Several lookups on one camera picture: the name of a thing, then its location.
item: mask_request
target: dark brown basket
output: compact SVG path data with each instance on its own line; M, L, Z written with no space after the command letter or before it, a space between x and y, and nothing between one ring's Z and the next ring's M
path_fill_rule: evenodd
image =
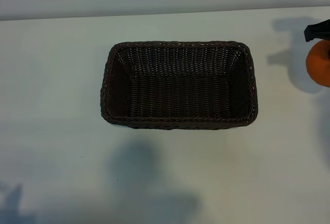
M249 48L238 42L124 42L110 51L101 112L135 129L218 130L258 114Z

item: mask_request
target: basket bottom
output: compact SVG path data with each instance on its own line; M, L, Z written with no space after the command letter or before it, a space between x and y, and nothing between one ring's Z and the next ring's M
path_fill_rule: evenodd
M130 87L130 117L232 117L224 76L137 77Z

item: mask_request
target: orange fruit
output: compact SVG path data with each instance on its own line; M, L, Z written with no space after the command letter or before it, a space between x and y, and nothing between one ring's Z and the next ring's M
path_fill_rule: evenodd
M319 85L330 87L330 41L315 44L306 58L309 76Z

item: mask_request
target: woven basket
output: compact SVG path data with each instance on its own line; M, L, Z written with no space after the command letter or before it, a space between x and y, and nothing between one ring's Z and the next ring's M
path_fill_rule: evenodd
M110 51L101 113L135 129L218 130L258 114L249 48L238 42L124 42Z

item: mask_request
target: white table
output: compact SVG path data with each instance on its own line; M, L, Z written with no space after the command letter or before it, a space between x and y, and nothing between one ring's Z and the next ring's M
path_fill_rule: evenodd
M10 224L329 223L330 90L307 76L316 41L303 37L329 18L316 7L0 22L3 198L22 185ZM104 121L109 50L150 40L247 44L257 120L220 131Z

